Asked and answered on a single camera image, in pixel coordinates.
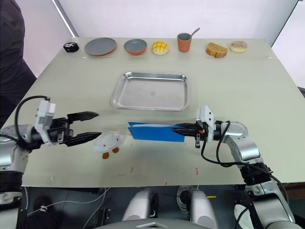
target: table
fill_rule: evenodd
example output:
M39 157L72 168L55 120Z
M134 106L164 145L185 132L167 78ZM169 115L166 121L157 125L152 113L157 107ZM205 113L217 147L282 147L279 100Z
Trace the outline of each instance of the table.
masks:
M248 127L265 163L282 182L305 181L305 100L264 40L246 39L245 53L228 52L215 59L205 53L209 42L229 47L230 39L194 39L191 50L181 53L176 39L164 39L167 55L156 56L150 47L157 39L147 38L148 50L131 56L123 48L128 38L114 38L117 49L103 57L84 52L92 38L75 38L80 49L61 50L26 94L46 95L56 103L55 117L94 111L100 116L75 122L75 133L120 131L127 134L117 154L102 160L92 151L93 141L67 147L42 146L29 156L23 184L41 187L131 187L195 184L241 184L239 170L210 164L194 147L185 143L133 140L127 122L176 124L195 122L196 111L207 104L215 120L238 121ZM134 72L182 73L191 87L189 107L181 112L115 109L110 97L122 74ZM34 124L39 100L27 102L20 124ZM13 124L13 116L5 126ZM215 159L217 142L207 144L206 155ZM232 161L222 144L222 161Z

